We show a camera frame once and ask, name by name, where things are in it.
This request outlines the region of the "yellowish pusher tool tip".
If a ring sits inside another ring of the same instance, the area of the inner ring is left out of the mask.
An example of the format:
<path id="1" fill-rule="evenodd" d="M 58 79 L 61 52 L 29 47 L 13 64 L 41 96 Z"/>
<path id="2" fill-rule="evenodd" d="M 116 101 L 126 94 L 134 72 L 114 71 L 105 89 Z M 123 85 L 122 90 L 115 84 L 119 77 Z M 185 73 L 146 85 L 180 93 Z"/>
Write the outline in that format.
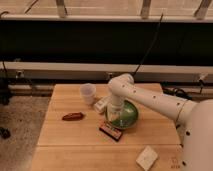
<path id="1" fill-rule="evenodd" d="M 120 113 L 117 112 L 108 112 L 108 121 L 115 126 L 118 126 L 120 124 Z"/>

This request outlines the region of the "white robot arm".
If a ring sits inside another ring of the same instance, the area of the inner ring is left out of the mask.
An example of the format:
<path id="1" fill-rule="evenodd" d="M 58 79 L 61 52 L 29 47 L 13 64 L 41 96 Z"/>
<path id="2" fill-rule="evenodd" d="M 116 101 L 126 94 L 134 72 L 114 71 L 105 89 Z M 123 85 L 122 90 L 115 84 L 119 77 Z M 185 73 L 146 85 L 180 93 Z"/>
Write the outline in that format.
<path id="1" fill-rule="evenodd" d="M 213 171 L 213 99 L 194 102 L 139 88 L 130 74 L 112 78 L 108 89 L 112 113 L 131 99 L 185 126 L 181 171 Z"/>

